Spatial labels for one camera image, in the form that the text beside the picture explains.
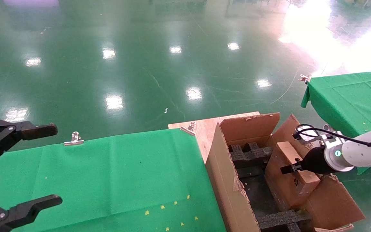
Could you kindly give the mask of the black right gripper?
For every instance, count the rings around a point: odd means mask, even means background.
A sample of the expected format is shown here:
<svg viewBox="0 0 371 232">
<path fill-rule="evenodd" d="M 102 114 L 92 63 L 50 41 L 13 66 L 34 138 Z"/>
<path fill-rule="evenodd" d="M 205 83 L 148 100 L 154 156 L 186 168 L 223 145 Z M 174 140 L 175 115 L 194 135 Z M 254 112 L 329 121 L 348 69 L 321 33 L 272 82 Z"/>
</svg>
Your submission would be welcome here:
<svg viewBox="0 0 371 232">
<path fill-rule="evenodd" d="M 282 174 L 295 173 L 302 170 L 317 174 L 329 174 L 329 165 L 324 157 L 325 147 L 314 147 L 303 158 L 300 164 L 291 164 L 281 167 Z"/>
</svg>

